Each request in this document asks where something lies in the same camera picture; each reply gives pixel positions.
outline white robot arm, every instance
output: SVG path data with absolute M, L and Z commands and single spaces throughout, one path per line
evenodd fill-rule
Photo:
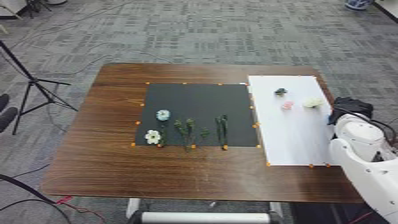
M 384 133 L 354 115 L 342 116 L 329 150 L 370 207 L 398 224 L 398 158 Z M 384 161 L 374 162 L 377 153 Z

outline gray carpet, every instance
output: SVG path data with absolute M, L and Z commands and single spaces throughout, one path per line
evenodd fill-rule
M 342 0 L 70 0 L 31 20 L 0 21 L 6 44 L 41 78 L 66 81 L 59 94 L 79 107 L 102 65 L 111 62 L 310 65 L 335 96 L 375 105 L 375 117 L 398 117 L 398 26 L 372 7 L 352 12 Z M 22 101 L 25 78 L 0 59 L 0 93 Z M 33 93 L 31 106 L 43 100 Z M 50 106 L 24 117 L 18 135 L 0 136 L 0 172 L 15 175 L 52 162 L 75 112 Z M 20 177 L 40 187 L 45 171 Z M 33 197 L 0 183 L 0 206 Z M 109 223 L 125 223 L 127 199 L 75 198 Z M 208 203 L 148 200 L 153 211 L 207 211 Z M 216 211 L 267 211 L 267 203 L 224 202 Z M 98 223 L 68 210 L 73 223 Z M 66 223 L 29 202 L 0 213 L 0 223 Z

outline white flower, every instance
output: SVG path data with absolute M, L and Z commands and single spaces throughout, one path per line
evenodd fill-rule
M 322 98 L 310 98 L 303 104 L 304 107 L 315 108 L 324 104 Z
M 159 131 L 150 130 L 146 134 L 148 144 L 159 144 L 161 138 L 162 137 L 161 137 Z
M 169 110 L 161 110 L 157 112 L 157 118 L 161 121 L 168 121 L 171 118 L 171 111 Z

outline table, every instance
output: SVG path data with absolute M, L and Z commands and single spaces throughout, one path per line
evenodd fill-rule
M 109 64 L 43 180 L 50 195 L 290 202 L 363 202 L 340 167 L 269 167 L 264 149 L 132 147 L 150 83 L 242 83 L 248 75 L 312 75 L 312 67 Z

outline white sheet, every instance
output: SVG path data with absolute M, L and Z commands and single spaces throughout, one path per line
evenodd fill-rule
M 333 163 L 329 142 L 333 126 L 328 126 L 331 105 L 313 76 L 249 76 L 251 92 L 262 137 L 271 165 L 326 165 Z M 276 96 L 280 88 L 288 90 Z M 322 98 L 320 108 L 306 108 L 308 98 Z M 281 105 L 294 101 L 292 110 Z

